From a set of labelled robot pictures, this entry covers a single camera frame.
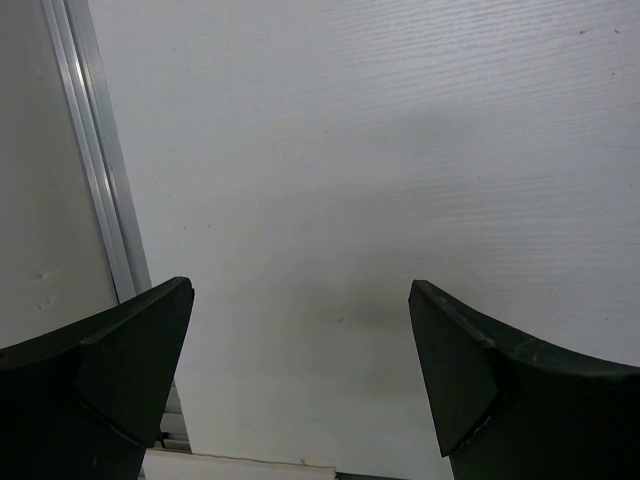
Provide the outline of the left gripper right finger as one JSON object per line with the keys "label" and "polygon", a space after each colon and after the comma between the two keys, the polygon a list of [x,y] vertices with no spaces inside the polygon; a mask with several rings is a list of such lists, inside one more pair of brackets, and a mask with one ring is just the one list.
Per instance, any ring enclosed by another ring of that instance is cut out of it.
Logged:
{"label": "left gripper right finger", "polygon": [[635,479],[639,371],[482,314],[425,280],[409,309],[441,455],[457,479]]}

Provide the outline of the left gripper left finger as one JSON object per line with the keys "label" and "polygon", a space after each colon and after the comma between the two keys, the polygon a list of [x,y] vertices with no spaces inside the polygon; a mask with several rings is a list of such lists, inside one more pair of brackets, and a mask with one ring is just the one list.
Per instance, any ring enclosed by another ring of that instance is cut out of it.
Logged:
{"label": "left gripper left finger", "polygon": [[135,479],[160,432],[195,292],[174,277],[1,351],[4,479]]}

